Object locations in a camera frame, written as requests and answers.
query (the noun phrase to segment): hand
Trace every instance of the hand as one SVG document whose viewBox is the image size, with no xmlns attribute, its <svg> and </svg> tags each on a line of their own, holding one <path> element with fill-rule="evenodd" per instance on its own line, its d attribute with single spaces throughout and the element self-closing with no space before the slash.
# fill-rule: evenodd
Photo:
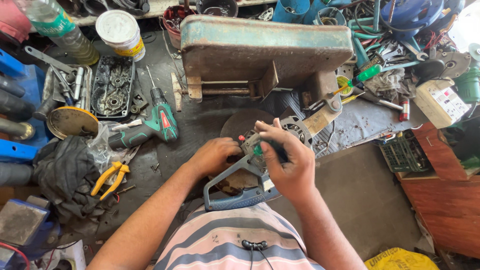
<svg viewBox="0 0 480 270">
<path fill-rule="evenodd" d="M 233 165 L 227 163 L 227 158 L 240 153 L 242 150 L 238 142 L 232 138 L 216 138 L 200 147 L 187 163 L 200 173 L 201 178 L 207 175 L 217 176 Z"/>
<path fill-rule="evenodd" d="M 280 126 L 280 120 L 275 118 L 273 125 L 257 121 L 255 131 L 265 140 L 273 140 L 280 144 L 287 153 L 288 162 L 280 164 L 273 147 L 263 141 L 262 147 L 270 179 L 276 189 L 292 203 L 310 198 L 315 187 L 315 154 L 293 134 Z"/>
</svg>

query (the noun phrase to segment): red paint bucket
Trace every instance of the red paint bucket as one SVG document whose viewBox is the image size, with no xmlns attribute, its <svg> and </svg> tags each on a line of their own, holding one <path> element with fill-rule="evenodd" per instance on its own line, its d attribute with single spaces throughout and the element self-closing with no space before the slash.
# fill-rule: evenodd
<svg viewBox="0 0 480 270">
<path fill-rule="evenodd" d="M 195 14 L 195 11 L 190 9 L 190 14 Z M 168 31 L 168 36 L 172 42 L 173 47 L 180 49 L 181 35 L 180 35 L 180 23 L 186 17 L 185 9 L 183 6 L 168 7 L 163 12 L 163 25 Z"/>
</svg>

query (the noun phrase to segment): striped shirt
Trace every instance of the striped shirt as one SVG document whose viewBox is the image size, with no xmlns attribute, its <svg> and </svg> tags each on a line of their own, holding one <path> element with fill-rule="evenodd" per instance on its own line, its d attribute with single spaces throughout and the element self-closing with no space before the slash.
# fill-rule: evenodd
<svg viewBox="0 0 480 270">
<path fill-rule="evenodd" d="M 293 226 L 266 203 L 252 207 L 192 212 L 171 236 L 154 270 L 248 270 L 251 251 L 241 242 L 266 241 L 262 250 L 274 270 L 324 270 L 307 257 L 305 244 Z M 253 251 L 253 269 L 270 269 L 262 254 Z"/>
</svg>

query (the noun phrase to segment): person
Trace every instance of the person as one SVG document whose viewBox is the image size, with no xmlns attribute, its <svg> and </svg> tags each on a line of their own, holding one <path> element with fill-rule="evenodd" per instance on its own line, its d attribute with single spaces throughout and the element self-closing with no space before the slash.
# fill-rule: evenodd
<svg viewBox="0 0 480 270">
<path fill-rule="evenodd" d="M 266 203 L 211 212 L 201 206 L 171 236 L 154 269 L 366 269 L 315 187 L 313 151 L 281 129 L 278 118 L 273 126 L 257 121 L 255 130 L 287 153 L 288 162 L 280 164 L 271 145 L 260 144 L 272 182 L 297 211 L 305 243 Z M 190 189 L 241 152 L 232 138 L 209 140 L 118 228 L 87 270 L 144 270 Z M 243 240 L 266 247 L 245 248 Z"/>
</svg>

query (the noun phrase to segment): earphone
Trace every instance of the earphone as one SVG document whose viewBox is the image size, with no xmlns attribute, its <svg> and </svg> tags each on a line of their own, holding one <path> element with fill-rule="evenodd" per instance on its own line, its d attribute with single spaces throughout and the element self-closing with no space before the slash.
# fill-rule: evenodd
<svg viewBox="0 0 480 270">
<path fill-rule="evenodd" d="M 241 245 L 248 250 L 251 250 L 252 248 L 262 250 L 267 247 L 267 242 L 261 241 L 260 243 L 252 243 L 250 241 L 243 240 Z"/>
</svg>

